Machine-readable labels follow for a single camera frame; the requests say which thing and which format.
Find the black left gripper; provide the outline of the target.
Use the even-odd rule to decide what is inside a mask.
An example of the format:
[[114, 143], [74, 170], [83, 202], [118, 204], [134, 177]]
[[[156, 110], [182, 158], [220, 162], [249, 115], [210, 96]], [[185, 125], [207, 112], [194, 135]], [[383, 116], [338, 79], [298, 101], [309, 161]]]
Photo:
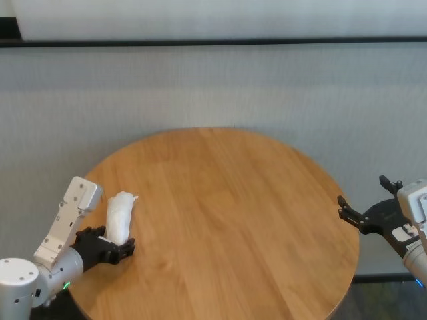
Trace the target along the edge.
[[105, 230], [106, 227], [102, 225], [97, 228], [86, 227], [76, 233], [76, 242], [71, 248], [79, 253], [84, 272], [100, 263], [117, 265], [121, 260], [133, 255], [134, 238], [128, 239], [123, 245], [116, 245], [99, 238], [104, 236]]

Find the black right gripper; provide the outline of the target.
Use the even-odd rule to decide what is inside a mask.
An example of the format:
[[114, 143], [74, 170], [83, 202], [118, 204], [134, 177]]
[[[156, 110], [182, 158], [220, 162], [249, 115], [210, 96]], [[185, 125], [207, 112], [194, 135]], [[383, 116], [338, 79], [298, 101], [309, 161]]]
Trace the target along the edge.
[[380, 185], [391, 193], [394, 199], [381, 201], [364, 214], [354, 210], [341, 196], [337, 196], [339, 218], [353, 227], [360, 227], [364, 235], [377, 234], [397, 252], [400, 257], [405, 256], [408, 248], [419, 240], [418, 230], [401, 212], [398, 204], [397, 192], [402, 188], [401, 180], [390, 181], [385, 175], [379, 176]]

